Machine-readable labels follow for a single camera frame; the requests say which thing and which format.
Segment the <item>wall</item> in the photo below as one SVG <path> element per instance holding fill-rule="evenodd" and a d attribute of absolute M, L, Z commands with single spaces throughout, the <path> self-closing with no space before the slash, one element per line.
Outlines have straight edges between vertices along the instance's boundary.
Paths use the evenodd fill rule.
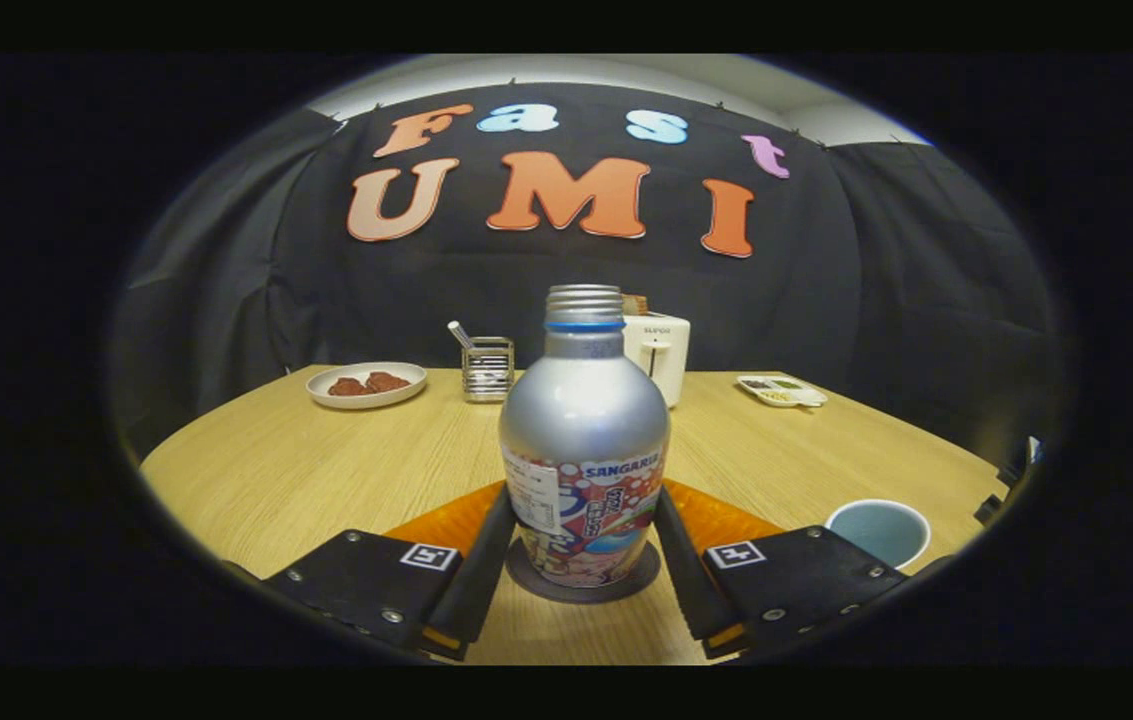
<path fill-rule="evenodd" d="M 582 82 L 663 92 L 794 129 L 825 145 L 918 142 L 885 115 L 793 73 L 742 56 L 425 56 L 329 92 L 309 108 L 338 120 L 426 95 L 517 83 Z M 721 90 L 709 82 L 721 78 Z"/>

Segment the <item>plate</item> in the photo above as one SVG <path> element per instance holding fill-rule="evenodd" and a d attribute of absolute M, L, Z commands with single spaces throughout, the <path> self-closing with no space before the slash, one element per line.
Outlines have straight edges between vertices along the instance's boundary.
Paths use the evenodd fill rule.
<path fill-rule="evenodd" d="M 407 387 L 391 389 L 387 392 L 376 392 L 374 395 L 330 395 L 330 388 L 340 378 L 356 378 L 365 384 L 370 373 L 392 373 L 403 381 L 409 382 Z M 339 410 L 368 410 L 370 407 L 383 407 L 415 397 L 425 384 L 428 384 L 428 370 L 420 369 L 419 365 L 410 363 L 357 363 L 356 365 L 344 365 L 342 369 L 325 370 L 325 372 L 313 375 L 307 389 L 309 396 L 318 405 L 337 407 Z"/>
<path fill-rule="evenodd" d="M 828 401 L 828 396 L 799 379 L 787 375 L 740 375 L 735 378 L 748 392 L 758 400 L 775 407 L 819 407 Z"/>

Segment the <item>silver bottle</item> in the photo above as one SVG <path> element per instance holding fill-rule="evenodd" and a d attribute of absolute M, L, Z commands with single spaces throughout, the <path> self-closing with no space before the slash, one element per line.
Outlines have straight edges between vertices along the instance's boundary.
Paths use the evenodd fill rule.
<path fill-rule="evenodd" d="M 499 416 L 508 491 L 539 574 L 598 587 L 624 578 L 644 550 L 668 409 L 624 355 L 617 287 L 553 286 L 544 329 L 544 356 Z"/>

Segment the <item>utensil holder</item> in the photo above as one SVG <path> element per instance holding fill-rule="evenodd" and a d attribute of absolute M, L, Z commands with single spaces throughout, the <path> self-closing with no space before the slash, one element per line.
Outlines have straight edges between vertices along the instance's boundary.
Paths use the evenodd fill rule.
<path fill-rule="evenodd" d="M 514 382 L 512 341 L 505 337 L 475 337 L 472 347 L 462 350 L 465 400 L 503 403 Z"/>

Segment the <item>orange letter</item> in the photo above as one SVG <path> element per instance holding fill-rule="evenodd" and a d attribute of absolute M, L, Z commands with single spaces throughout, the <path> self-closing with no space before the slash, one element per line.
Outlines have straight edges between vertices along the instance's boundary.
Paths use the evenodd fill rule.
<path fill-rule="evenodd" d="M 583 205 L 593 211 L 580 222 L 585 232 L 612 237 L 642 237 L 638 220 L 638 186 L 650 166 L 636 160 L 604 158 L 578 181 L 552 152 L 510 152 L 503 164 L 512 168 L 503 207 L 489 215 L 487 225 L 497 231 L 529 231 L 539 227 L 539 215 L 530 210 L 533 197 L 554 228 L 571 225 Z"/>
<path fill-rule="evenodd" d="M 442 181 L 446 179 L 448 170 L 458 166 L 460 161 L 454 158 L 442 158 L 411 168 L 410 172 L 419 178 L 415 181 L 415 196 L 410 200 L 410 207 L 393 219 L 381 215 L 380 209 L 383 206 L 387 183 L 400 176 L 401 170 L 380 170 L 355 179 L 352 204 L 348 205 L 348 234 L 360 242 L 380 242 L 418 231 L 420 225 L 433 218 L 433 210 L 437 209 L 437 198 L 442 195 Z"/>
<path fill-rule="evenodd" d="M 384 143 L 383 147 L 375 150 L 375 158 L 428 145 L 431 138 L 424 137 L 424 132 L 437 135 L 443 129 L 451 127 L 451 115 L 469 115 L 471 111 L 472 105 L 452 105 L 452 108 L 442 108 L 429 113 L 410 115 L 409 118 L 397 120 L 393 122 L 395 129 L 392 137 L 387 138 L 387 143 Z"/>
<path fill-rule="evenodd" d="M 744 237 L 748 204 L 753 201 L 753 194 L 738 184 L 712 178 L 704 181 L 704 187 L 713 193 L 713 223 L 708 234 L 700 238 L 700 245 L 732 259 L 753 255 L 753 246 Z"/>

